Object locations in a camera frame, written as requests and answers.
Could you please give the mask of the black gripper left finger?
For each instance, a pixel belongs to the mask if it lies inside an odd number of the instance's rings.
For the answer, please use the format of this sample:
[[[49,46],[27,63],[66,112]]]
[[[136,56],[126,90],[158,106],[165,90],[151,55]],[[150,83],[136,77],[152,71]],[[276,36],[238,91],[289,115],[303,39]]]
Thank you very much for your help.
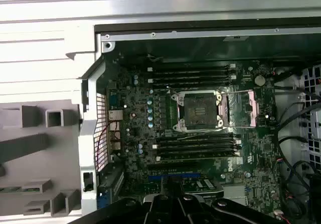
[[[82,217],[83,223],[167,223],[171,221],[174,180],[164,177],[161,192],[141,203],[124,198]]]

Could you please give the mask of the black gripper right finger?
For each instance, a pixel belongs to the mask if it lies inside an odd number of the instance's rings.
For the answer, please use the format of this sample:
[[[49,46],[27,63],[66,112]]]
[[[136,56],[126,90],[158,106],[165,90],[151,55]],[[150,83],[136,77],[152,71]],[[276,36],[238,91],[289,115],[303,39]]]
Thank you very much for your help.
[[[200,202],[196,196],[185,193],[180,177],[175,178],[175,199],[188,223],[283,223],[229,199],[218,198],[210,206]]]

